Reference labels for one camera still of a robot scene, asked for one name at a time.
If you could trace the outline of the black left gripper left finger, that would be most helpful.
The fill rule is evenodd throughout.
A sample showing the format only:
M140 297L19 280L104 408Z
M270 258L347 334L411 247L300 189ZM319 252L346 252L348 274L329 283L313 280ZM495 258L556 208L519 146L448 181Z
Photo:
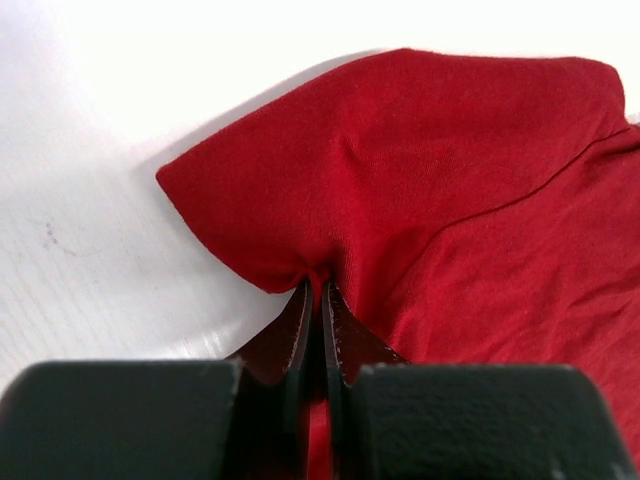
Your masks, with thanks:
M223 360L50 361L1 398L5 479L302 479L308 283Z

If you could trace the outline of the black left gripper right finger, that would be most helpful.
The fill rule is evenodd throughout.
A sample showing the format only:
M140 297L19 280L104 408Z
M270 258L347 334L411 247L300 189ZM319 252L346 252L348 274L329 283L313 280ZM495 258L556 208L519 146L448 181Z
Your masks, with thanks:
M322 294L335 479L634 479L610 409L567 365L414 365Z

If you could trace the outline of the dark red t shirt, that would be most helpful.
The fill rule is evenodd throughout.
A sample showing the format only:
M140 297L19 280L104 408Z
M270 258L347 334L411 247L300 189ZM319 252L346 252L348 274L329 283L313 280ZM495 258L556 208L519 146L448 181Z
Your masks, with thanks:
M156 178L243 279L334 280L412 362L582 370L638 455L639 129L612 66L366 56Z

